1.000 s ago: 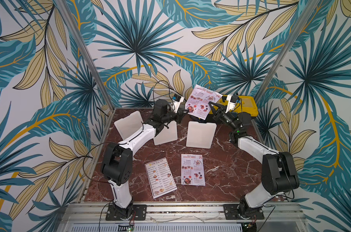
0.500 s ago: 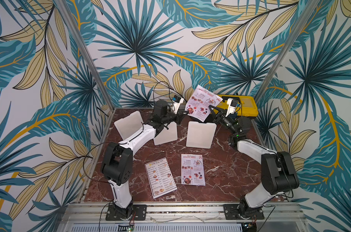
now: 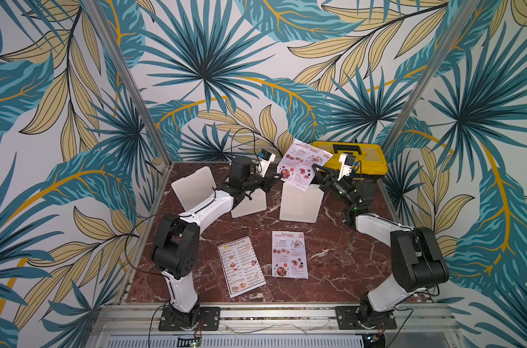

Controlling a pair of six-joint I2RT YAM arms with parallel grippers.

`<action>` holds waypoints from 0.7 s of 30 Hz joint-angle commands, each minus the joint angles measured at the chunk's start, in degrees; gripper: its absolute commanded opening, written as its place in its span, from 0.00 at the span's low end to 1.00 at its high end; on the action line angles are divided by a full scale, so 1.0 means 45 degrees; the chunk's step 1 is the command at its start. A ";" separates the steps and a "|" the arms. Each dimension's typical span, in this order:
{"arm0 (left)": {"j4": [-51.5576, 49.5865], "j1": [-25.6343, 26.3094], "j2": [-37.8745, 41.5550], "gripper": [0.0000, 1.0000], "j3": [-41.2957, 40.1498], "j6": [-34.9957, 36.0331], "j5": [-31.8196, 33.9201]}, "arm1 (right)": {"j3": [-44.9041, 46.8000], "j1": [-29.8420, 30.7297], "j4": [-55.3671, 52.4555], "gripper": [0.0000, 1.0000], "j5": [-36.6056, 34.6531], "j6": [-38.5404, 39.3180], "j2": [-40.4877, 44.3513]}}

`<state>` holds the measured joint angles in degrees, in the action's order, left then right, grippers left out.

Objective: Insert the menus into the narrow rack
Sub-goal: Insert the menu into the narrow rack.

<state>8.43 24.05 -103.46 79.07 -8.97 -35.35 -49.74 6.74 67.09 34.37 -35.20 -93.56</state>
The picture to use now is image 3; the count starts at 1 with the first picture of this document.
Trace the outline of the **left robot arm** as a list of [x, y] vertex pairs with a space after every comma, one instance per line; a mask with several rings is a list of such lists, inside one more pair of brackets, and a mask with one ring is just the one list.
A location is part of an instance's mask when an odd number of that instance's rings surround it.
[[276, 155], [265, 149], [253, 162], [238, 156], [231, 162], [227, 179], [212, 189], [207, 199], [192, 209], [174, 215], [166, 213], [155, 235], [150, 258], [166, 279], [171, 297], [171, 317], [192, 327], [200, 315], [200, 300], [195, 291], [192, 271], [198, 260], [200, 235], [222, 215], [231, 212], [246, 197], [260, 189], [271, 191], [281, 176], [269, 173]]

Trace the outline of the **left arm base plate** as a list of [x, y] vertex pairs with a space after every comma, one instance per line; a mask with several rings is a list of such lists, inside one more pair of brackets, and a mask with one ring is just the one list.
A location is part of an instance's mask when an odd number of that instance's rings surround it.
[[174, 307], [163, 309], [158, 325], [159, 331], [217, 331], [221, 319], [220, 307], [194, 307], [189, 313], [182, 313]]

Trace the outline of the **restaurant special menu sheet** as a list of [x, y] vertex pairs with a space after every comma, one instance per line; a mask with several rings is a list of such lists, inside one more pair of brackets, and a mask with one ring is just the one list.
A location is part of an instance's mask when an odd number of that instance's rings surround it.
[[323, 149], [295, 139], [284, 154], [276, 172], [282, 181], [301, 191], [307, 191], [314, 179], [313, 165], [325, 165], [333, 155]]

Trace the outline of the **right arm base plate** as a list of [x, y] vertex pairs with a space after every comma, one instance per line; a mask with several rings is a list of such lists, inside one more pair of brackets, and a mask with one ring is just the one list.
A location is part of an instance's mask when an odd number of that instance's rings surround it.
[[396, 329], [392, 311], [378, 313], [367, 305], [337, 306], [334, 308], [340, 330]]

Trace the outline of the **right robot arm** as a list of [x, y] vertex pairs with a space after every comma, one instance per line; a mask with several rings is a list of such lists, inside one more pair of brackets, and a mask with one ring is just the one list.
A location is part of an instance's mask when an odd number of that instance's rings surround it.
[[343, 222], [360, 233], [375, 238], [391, 251], [391, 275], [366, 293], [347, 319], [355, 327], [394, 329], [393, 312], [414, 294], [447, 282], [450, 272], [434, 231], [396, 223], [369, 211], [375, 200], [375, 183], [314, 164], [312, 169], [322, 191], [331, 191], [346, 203]]

